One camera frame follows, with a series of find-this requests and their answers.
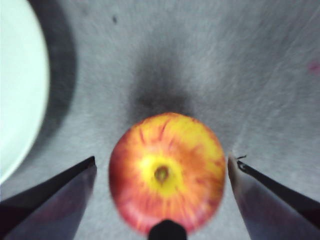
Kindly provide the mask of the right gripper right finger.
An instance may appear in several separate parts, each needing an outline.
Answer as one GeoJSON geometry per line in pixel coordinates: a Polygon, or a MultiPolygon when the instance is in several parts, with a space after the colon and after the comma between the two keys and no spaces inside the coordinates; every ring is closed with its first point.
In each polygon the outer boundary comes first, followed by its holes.
{"type": "Polygon", "coordinates": [[[229,153],[228,177],[252,240],[318,240],[320,203],[229,153]]]}

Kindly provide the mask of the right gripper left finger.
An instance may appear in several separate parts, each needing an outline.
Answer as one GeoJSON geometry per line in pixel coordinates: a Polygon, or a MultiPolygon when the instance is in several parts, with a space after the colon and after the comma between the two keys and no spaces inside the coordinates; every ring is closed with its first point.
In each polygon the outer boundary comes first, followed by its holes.
{"type": "Polygon", "coordinates": [[[2,240],[74,239],[97,174],[93,156],[0,203],[2,240]]]}

